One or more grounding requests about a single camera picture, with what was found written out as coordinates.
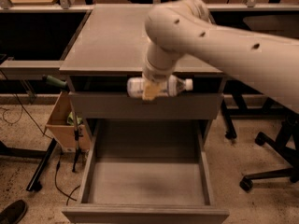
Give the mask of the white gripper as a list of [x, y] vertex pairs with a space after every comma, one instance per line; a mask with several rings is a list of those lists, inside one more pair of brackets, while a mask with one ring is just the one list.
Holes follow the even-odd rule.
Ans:
[[164, 81], [168, 80], [173, 72], [173, 67], [162, 69], [146, 63], [142, 70], [142, 76], [146, 79], [143, 85], [142, 99], [153, 101], [157, 97], [166, 96], [167, 88]]

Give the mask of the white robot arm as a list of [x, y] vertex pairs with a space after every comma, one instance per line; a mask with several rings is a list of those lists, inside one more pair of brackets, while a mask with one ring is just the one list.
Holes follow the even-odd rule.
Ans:
[[145, 18], [150, 43], [143, 77], [164, 82], [189, 54], [298, 113], [298, 41], [214, 25], [208, 14], [202, 0], [153, 6]]

